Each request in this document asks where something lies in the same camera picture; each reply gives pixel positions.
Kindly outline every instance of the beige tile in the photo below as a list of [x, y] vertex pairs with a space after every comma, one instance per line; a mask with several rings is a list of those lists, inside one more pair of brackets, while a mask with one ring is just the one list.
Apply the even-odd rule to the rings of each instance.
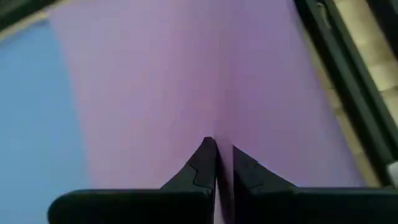
[[395, 123], [398, 123], [398, 89], [393, 88], [382, 93], [384, 102]]
[[339, 109], [343, 106], [334, 88], [327, 89], [326, 92], [329, 97], [330, 105], [334, 110]]
[[336, 4], [339, 4], [340, 2], [345, 1], [345, 0], [335, 0]]
[[386, 61], [395, 60], [392, 50], [384, 39], [374, 39], [357, 45], [357, 48], [365, 64], [369, 67]]
[[344, 0], [336, 4], [355, 44], [383, 38], [380, 28], [365, 0]]
[[384, 61], [368, 67], [379, 91], [388, 90], [398, 85], [398, 63], [396, 60]]

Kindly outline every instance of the pink paper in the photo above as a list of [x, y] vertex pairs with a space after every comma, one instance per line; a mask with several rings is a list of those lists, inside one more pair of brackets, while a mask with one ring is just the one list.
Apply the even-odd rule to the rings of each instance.
[[86, 1], [54, 11], [94, 186], [159, 188], [215, 133], [213, 1]]
[[293, 2], [233, 2], [232, 143], [301, 187], [363, 186], [310, 63]]

